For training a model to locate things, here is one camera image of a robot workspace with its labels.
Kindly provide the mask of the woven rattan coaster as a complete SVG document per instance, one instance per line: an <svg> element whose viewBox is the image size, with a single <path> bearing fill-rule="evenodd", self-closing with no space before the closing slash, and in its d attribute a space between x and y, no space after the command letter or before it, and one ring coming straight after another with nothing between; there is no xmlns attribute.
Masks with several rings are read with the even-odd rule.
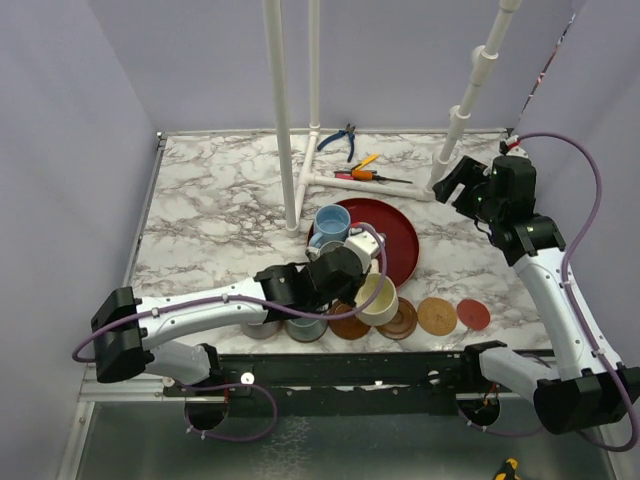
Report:
<svg viewBox="0 0 640 480"><path fill-rule="evenodd" d="M418 323L429 334L446 336L457 325L457 314L453 305L437 297L425 298L417 309Z"/></svg>

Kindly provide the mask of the cream yellow mug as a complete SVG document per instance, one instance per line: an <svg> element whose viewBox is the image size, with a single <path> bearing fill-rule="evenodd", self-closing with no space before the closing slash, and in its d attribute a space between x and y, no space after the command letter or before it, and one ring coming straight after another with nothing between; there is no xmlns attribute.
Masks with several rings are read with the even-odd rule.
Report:
<svg viewBox="0 0 640 480"><path fill-rule="evenodd" d="M381 280L380 273L369 273L363 286L358 291L355 302L360 308L376 291ZM370 326L382 326L389 323L398 312L399 300L394 283L384 278L383 286L379 294L373 299L367 308L356 314L363 323Z"/></svg>

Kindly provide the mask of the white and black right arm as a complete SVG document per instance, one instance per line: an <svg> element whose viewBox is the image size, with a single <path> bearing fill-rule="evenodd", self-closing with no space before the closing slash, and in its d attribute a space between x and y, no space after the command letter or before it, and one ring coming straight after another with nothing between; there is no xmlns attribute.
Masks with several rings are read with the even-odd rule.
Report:
<svg viewBox="0 0 640 480"><path fill-rule="evenodd" d="M564 262L556 223L535 211L535 186L527 158L499 156L485 166L465 156L433 187L437 201L487 225L490 243L528 290L556 359L546 368L489 341L465 348L459 378L472 391L497 383L529 400L552 434L616 423L624 402L639 396L639 370L625 366L603 337Z"/></svg>

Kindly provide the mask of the lilac mug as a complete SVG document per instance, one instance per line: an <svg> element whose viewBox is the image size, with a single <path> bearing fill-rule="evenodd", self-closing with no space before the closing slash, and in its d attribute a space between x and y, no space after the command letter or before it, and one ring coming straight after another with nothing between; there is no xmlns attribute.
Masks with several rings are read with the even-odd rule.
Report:
<svg viewBox="0 0 640 480"><path fill-rule="evenodd" d="M276 335L281 329L280 322L270 322L266 324L243 323L241 331L244 335L255 340L265 340Z"/></svg>

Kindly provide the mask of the light blue mug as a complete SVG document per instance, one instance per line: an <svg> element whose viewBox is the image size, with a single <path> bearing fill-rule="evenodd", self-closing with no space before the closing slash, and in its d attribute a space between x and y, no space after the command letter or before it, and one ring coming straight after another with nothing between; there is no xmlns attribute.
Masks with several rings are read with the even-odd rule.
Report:
<svg viewBox="0 0 640 480"><path fill-rule="evenodd" d="M313 221L308 246L320 249L330 242L344 242L351 228L349 211L338 204L320 208Z"/></svg>

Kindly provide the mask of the brown wooden coaster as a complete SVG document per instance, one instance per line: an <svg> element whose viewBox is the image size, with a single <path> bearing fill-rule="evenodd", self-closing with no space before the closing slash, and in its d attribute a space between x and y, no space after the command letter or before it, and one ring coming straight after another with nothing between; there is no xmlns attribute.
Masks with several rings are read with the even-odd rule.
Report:
<svg viewBox="0 0 640 480"><path fill-rule="evenodd" d="M352 308L340 301L336 301L329 309L330 315L350 314L351 312ZM351 314L341 320L331 320L328 322L328 325L336 336L349 341L363 338L371 329L369 325L363 323Z"/></svg>
<svg viewBox="0 0 640 480"><path fill-rule="evenodd" d="M403 340L415 331L417 323L417 311L413 304L409 300L399 297L398 310L394 317L388 323L376 326L376 330L388 339Z"/></svg>

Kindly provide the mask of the dark green mug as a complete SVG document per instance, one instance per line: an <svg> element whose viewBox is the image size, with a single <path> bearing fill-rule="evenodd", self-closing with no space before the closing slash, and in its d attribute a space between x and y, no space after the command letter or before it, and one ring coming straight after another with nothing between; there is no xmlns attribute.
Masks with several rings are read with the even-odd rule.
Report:
<svg viewBox="0 0 640 480"><path fill-rule="evenodd" d="M327 330L328 322L320 319L297 318L284 322L287 335L300 343L311 343L320 339Z"/></svg>

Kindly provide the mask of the thin red round coaster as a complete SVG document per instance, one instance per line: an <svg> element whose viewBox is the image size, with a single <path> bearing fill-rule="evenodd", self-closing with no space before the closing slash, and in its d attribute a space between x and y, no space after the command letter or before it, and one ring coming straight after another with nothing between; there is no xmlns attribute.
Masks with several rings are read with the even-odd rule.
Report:
<svg viewBox="0 0 640 480"><path fill-rule="evenodd" d="M485 329L491 321L488 308L477 300L469 298L461 300L456 307L456 312L459 320L474 331Z"/></svg>

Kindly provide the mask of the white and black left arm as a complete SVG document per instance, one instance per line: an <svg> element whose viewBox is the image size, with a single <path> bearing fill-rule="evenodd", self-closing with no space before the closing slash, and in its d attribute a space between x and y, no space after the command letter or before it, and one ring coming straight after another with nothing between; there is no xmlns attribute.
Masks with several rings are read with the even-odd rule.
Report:
<svg viewBox="0 0 640 480"><path fill-rule="evenodd" d="M213 348L189 347L179 338L231 325L319 319L335 300L355 302L370 264L369 255L340 246L304 264L271 266L227 287L173 299L137 298L132 288L117 288L90 321L97 379L109 384L148 373L210 394L221 380Z"/></svg>

